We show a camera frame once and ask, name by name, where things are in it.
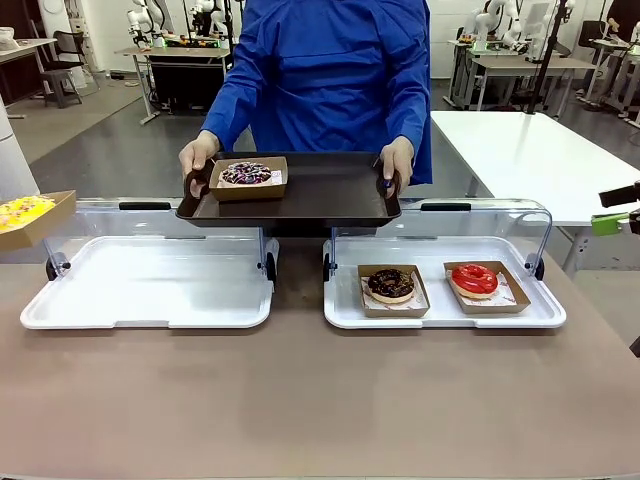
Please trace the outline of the person's left hand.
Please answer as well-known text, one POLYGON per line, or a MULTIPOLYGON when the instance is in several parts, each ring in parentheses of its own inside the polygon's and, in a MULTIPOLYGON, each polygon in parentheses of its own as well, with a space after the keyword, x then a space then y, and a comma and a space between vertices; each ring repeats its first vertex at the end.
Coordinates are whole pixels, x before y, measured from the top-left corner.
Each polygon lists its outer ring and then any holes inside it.
POLYGON ((413 173, 414 147, 405 136, 396 137, 380 152, 385 185, 385 197, 399 195, 408 185, 413 173))

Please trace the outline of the person's right hand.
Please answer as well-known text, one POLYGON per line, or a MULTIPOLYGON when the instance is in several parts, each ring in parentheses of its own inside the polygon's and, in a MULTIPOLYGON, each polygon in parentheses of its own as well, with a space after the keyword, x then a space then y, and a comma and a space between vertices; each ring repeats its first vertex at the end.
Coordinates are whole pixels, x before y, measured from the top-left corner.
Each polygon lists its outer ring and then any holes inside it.
POLYGON ((216 135, 207 130, 202 130, 179 153, 183 178, 186 178, 192 171, 202 170, 206 161, 215 156, 220 147, 221 144, 216 135))

